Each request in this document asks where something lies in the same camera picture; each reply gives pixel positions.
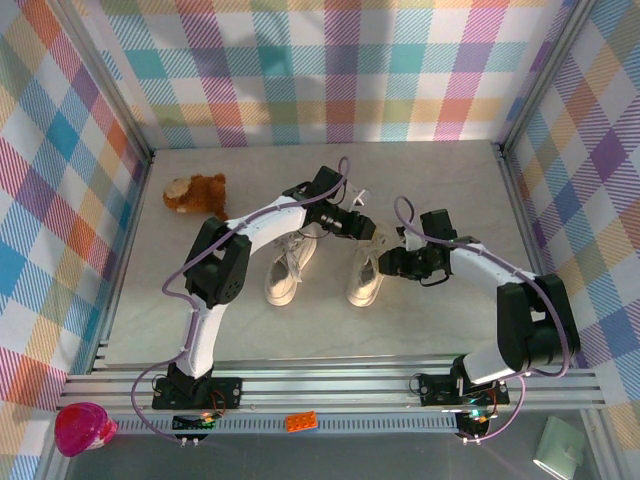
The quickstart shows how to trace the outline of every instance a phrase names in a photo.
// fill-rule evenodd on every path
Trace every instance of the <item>brown plush toy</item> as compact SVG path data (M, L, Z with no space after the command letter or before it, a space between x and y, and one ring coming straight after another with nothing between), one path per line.
M179 213L212 212L220 220L228 220L224 211L226 201L225 183L222 173L214 177L194 175L191 178L176 178L162 194L164 204Z

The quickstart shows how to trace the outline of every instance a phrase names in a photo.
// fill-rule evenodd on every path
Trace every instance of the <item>white floor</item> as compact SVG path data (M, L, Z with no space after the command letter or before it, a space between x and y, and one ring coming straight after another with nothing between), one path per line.
M195 173L227 176L228 212L237 217L311 180L318 168L352 160L350 181L368 188L362 212L399 222L393 199L404 194L417 213L447 208L460 235L529 268L489 142L349 144L243 149L165 150L153 166L105 362L131 365L174 356L187 305L160 286L185 261L207 215L177 214L162 203L166 183ZM245 287L230 305L216 359L464 353L495 336L495 305L459 278L435 288L385 279L369 308L351 306L345 286L355 242L329 236L303 272L294 301L277 308L262 285L271 248L251 258ZM183 288L180 279L175 287Z

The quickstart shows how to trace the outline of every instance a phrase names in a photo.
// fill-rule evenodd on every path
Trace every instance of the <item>orange lego brick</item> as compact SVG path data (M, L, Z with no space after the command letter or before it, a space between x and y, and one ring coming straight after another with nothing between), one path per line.
M294 433L302 430L310 430L318 428L318 419L316 412L296 413L286 418L287 432Z

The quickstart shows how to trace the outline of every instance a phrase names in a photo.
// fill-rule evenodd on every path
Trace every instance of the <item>white sneaker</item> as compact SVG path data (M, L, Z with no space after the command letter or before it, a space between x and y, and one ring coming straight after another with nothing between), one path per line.
M274 242L276 252L264 282L264 293L271 305L282 307L293 300L298 283L302 281L302 269L316 251L318 235L315 225L309 225L303 232L304 235L288 233Z
M373 238L358 242L353 269L347 286L347 298L356 307L368 307L373 303L384 280L378 270L378 258L400 245L397 232L386 223L376 223Z

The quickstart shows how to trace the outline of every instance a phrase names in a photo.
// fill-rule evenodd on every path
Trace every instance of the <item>pink plastic container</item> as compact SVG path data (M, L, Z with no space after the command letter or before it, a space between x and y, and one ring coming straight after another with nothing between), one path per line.
M117 430L118 425L104 408L83 402L68 405L58 413L54 433L58 450L66 457L73 457L102 447Z

